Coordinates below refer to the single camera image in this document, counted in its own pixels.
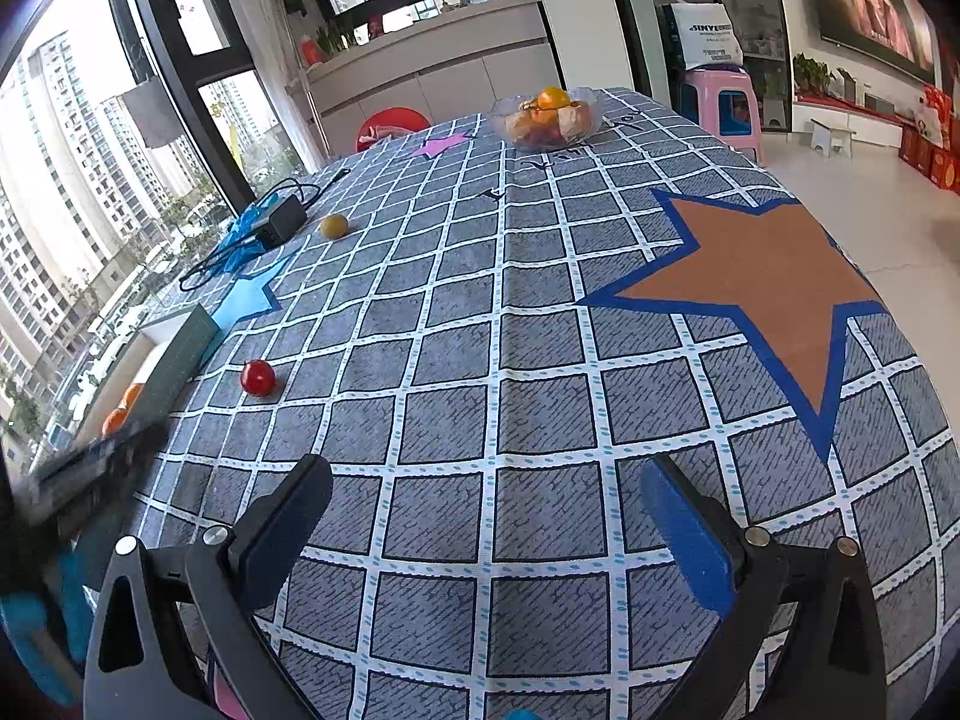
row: fruit bowl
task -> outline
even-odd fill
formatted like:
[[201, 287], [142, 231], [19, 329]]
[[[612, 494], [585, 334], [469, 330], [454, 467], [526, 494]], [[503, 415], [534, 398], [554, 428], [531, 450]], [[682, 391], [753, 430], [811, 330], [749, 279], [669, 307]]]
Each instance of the fruit bowl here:
[[603, 105], [592, 89], [544, 89], [536, 98], [498, 100], [490, 124], [521, 151], [556, 151], [586, 141], [603, 124]]

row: metal screw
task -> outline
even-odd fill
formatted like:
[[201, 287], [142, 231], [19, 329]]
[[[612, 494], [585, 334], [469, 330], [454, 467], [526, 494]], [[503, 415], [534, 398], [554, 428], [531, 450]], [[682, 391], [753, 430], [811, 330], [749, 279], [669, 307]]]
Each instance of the metal screw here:
[[214, 525], [203, 533], [203, 543], [211, 547], [216, 544], [222, 544], [227, 540], [227, 536], [229, 535], [230, 531], [224, 528], [223, 525]]
[[837, 552], [847, 557], [855, 557], [860, 551], [860, 545], [849, 536], [840, 536], [837, 539]]
[[765, 547], [770, 543], [770, 533], [767, 533], [763, 528], [757, 528], [757, 526], [747, 528], [744, 538], [747, 539], [748, 544], [755, 547]]
[[130, 555], [136, 549], [136, 539], [133, 536], [124, 536], [117, 541], [117, 555]]

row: red box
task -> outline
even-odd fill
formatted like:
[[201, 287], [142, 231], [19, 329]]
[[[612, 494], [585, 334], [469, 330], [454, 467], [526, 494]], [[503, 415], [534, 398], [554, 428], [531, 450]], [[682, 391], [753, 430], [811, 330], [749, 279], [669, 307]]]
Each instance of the red box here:
[[911, 127], [909, 124], [904, 124], [899, 157], [904, 160], [907, 165], [916, 165], [918, 141], [920, 141], [920, 133], [917, 132], [917, 129]]
[[951, 190], [957, 182], [957, 158], [944, 148], [933, 148], [930, 181], [941, 189]]
[[919, 138], [917, 141], [917, 159], [913, 162], [913, 167], [928, 178], [930, 177], [930, 163], [933, 161], [934, 148], [936, 146], [926, 138]]

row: floor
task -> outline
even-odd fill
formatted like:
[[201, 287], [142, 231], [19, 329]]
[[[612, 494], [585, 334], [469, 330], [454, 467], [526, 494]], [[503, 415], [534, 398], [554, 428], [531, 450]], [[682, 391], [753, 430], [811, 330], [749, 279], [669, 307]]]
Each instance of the floor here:
[[960, 423], [960, 196], [938, 189], [890, 148], [853, 145], [853, 160], [767, 136], [767, 169], [793, 191], [867, 275]]

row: television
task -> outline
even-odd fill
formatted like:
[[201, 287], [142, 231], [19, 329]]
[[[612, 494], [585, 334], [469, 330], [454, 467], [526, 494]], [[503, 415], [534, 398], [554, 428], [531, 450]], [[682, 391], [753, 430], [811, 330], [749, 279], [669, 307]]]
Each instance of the television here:
[[824, 40], [934, 82], [934, 29], [917, 0], [815, 1]]

